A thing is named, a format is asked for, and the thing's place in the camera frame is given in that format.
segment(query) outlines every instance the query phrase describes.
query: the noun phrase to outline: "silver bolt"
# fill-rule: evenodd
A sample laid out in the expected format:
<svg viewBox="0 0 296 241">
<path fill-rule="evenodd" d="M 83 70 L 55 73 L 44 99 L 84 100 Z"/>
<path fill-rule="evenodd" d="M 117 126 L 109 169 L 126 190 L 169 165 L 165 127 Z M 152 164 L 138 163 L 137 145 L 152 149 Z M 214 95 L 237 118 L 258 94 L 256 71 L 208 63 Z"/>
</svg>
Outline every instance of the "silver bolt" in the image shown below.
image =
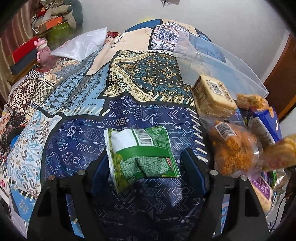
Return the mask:
<svg viewBox="0 0 296 241">
<path fill-rule="evenodd" d="M 48 177 L 48 180 L 50 180 L 50 181 L 52 181 L 53 179 L 55 179 L 55 175 L 50 175 L 50 176 Z"/>
<path fill-rule="evenodd" d="M 82 176 L 82 175 L 85 174 L 85 170 L 84 170 L 84 169 L 80 169 L 80 170 L 77 172 L 77 174 L 78 174 L 79 176 Z"/>
<path fill-rule="evenodd" d="M 216 171 L 215 169 L 210 171 L 210 174 L 212 174 L 213 176 L 217 176 L 218 175 L 218 171 Z"/>
<path fill-rule="evenodd" d="M 241 179 L 242 179 L 243 181 L 246 181 L 246 180 L 248 180 L 248 177 L 245 176 L 245 175 L 241 175 Z"/>
</svg>

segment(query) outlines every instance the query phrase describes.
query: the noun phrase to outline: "brown curtain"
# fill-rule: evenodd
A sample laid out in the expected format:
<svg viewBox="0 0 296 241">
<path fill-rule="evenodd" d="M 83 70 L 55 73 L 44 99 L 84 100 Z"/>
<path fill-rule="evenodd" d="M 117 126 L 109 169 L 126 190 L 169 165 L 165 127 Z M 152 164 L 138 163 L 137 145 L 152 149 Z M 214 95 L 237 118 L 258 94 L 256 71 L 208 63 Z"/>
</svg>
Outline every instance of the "brown curtain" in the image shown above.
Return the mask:
<svg viewBox="0 0 296 241">
<path fill-rule="evenodd" d="M 0 114 L 7 103 L 8 94 L 11 90 L 7 82 L 11 71 L 7 62 L 7 57 L 12 54 L 20 45 L 33 37 L 31 29 L 31 17 L 33 8 L 37 0 L 29 0 L 17 12 L 13 19 L 7 24 L 6 30 L 0 38 Z"/>
</svg>

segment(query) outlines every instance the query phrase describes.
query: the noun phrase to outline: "barcode label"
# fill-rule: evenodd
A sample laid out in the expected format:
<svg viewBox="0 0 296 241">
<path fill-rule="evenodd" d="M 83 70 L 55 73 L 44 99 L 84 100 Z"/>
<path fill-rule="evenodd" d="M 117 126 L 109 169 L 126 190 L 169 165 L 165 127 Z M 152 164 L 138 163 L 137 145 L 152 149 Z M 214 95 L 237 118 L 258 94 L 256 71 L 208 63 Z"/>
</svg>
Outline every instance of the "barcode label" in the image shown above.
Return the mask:
<svg viewBox="0 0 296 241">
<path fill-rule="evenodd" d="M 215 125 L 215 128 L 224 140 L 227 140 L 230 136 L 236 136 L 235 132 L 227 123 L 219 123 Z"/>
<path fill-rule="evenodd" d="M 138 139 L 140 146 L 153 146 L 151 136 L 144 129 L 134 129 L 134 133 Z"/>
<path fill-rule="evenodd" d="M 210 87 L 215 94 L 223 95 L 223 92 L 220 90 L 218 83 L 212 80 L 208 80 L 208 83 L 210 84 Z"/>
</svg>

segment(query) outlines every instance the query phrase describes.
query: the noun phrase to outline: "transparent plastic box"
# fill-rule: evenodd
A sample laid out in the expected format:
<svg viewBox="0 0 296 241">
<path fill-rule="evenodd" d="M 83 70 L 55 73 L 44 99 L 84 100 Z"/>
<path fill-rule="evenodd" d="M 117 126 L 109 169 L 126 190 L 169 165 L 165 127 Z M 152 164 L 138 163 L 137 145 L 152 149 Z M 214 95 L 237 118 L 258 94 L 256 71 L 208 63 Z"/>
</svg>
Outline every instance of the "transparent plastic box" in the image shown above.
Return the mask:
<svg viewBox="0 0 296 241">
<path fill-rule="evenodd" d="M 243 60 L 195 35 L 179 31 L 175 56 L 184 84 L 194 85 L 199 75 L 205 74 L 221 80 L 233 99 L 237 93 L 262 97 L 269 94 Z"/>
</svg>

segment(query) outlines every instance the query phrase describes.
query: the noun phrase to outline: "pink toy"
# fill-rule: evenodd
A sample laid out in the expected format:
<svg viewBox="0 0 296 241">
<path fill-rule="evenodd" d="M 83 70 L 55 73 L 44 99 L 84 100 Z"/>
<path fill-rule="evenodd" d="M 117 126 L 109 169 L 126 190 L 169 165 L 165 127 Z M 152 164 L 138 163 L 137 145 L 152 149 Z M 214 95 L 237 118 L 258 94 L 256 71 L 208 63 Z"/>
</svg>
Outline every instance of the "pink toy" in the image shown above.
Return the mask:
<svg viewBox="0 0 296 241">
<path fill-rule="evenodd" d="M 34 41 L 34 45 L 36 46 L 36 49 L 38 50 L 37 53 L 37 62 L 41 64 L 43 67 L 47 67 L 49 62 L 51 62 L 50 58 L 50 48 L 47 46 L 47 40 L 42 38 L 38 39 L 38 42 Z"/>
</svg>

